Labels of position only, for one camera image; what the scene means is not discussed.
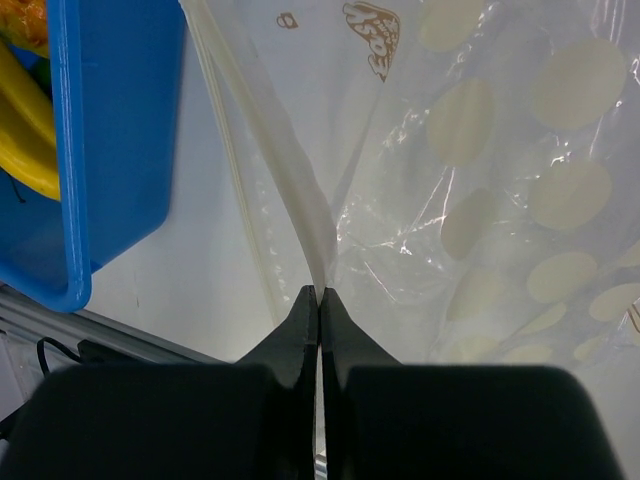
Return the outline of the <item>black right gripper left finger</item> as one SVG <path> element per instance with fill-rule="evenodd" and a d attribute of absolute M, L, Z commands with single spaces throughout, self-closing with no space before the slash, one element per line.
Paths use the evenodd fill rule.
<path fill-rule="evenodd" d="M 315 291 L 234 363 L 74 366 L 38 387 L 9 439 L 13 479 L 311 479 Z"/>

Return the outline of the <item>yellow toy banana bunch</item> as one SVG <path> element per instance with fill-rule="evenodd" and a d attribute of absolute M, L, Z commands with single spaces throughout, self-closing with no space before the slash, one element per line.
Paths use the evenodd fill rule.
<path fill-rule="evenodd" d="M 61 199 L 52 102 L 6 44 L 1 45 L 1 169 Z"/>

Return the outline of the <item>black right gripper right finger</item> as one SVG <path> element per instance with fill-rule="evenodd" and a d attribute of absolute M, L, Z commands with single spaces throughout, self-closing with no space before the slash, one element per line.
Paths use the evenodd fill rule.
<path fill-rule="evenodd" d="M 585 389 L 543 365 L 404 365 L 319 308 L 332 479 L 619 479 Z"/>

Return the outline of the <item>clear dotted zip top bag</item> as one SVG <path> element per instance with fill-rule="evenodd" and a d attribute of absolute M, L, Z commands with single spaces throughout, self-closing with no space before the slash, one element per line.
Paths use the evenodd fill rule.
<path fill-rule="evenodd" d="M 411 362 L 639 348 L 635 1 L 185 1 L 271 319 Z"/>

